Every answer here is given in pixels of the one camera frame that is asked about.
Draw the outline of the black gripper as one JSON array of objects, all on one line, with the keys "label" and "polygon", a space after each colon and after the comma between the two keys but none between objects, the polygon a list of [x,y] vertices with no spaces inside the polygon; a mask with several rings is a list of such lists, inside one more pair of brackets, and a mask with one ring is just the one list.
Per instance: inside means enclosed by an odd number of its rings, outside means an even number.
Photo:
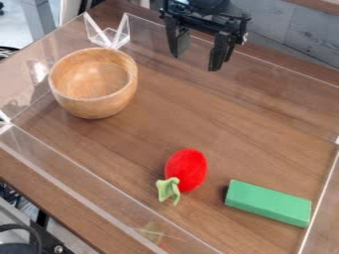
[{"label": "black gripper", "polygon": [[214,35],[208,71],[217,71],[229,60],[236,43],[242,45],[246,41],[252,15],[232,0],[162,0],[158,12],[174,58],[190,45],[189,29]]}]

